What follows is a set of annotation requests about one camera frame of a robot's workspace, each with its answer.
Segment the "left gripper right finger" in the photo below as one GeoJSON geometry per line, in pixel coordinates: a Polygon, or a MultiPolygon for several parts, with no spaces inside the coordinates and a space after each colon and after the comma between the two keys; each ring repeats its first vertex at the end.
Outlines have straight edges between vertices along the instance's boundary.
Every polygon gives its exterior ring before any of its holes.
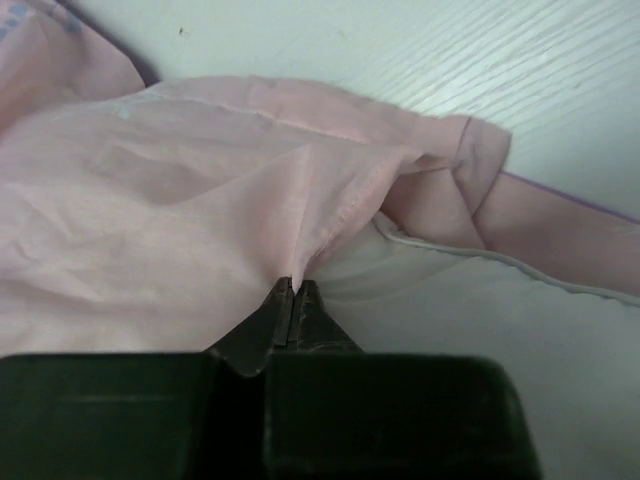
{"type": "Polygon", "coordinates": [[[269,479],[538,479],[519,396],[496,362],[361,351],[304,282],[264,372],[269,479]]]}

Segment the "pink and purple Frozen pillowcase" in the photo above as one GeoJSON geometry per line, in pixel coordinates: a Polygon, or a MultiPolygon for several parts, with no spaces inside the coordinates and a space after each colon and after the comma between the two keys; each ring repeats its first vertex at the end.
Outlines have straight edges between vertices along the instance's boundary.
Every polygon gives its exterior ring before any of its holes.
{"type": "Polygon", "coordinates": [[[510,134],[317,82],[145,88],[53,1],[1,5],[1,349],[197,350],[375,216],[639,301],[639,227],[502,172],[510,134]]]}

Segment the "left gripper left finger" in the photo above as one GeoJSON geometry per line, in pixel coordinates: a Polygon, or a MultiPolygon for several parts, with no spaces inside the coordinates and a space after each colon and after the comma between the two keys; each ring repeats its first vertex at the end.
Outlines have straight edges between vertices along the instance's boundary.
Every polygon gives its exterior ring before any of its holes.
{"type": "Polygon", "coordinates": [[[20,354],[1,361],[5,479],[260,479],[264,376],[294,292],[202,352],[20,354]]]}

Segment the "white pillow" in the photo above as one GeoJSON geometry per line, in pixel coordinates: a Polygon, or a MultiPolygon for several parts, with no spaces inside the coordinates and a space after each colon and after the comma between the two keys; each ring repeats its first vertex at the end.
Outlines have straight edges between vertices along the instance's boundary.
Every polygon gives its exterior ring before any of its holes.
{"type": "Polygon", "coordinates": [[[639,301],[504,256],[435,246],[377,215],[315,273],[364,349],[475,355],[521,398],[547,479],[639,475],[639,301]]]}

